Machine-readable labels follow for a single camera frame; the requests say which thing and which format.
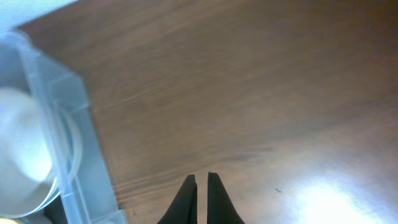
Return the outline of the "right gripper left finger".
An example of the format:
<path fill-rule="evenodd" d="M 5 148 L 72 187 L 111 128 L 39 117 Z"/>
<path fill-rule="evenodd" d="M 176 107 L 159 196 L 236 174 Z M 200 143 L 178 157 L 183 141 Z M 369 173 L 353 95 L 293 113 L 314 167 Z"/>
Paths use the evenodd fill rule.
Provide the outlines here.
<path fill-rule="evenodd" d="M 197 183 L 188 175 L 158 224 L 197 224 Z"/>

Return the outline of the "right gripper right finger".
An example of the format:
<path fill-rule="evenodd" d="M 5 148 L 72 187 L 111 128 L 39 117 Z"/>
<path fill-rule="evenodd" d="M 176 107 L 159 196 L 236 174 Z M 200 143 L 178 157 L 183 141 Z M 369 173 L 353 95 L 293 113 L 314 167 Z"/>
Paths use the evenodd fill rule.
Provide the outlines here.
<path fill-rule="evenodd" d="M 208 173 L 207 224 L 244 224 L 217 173 Z"/>

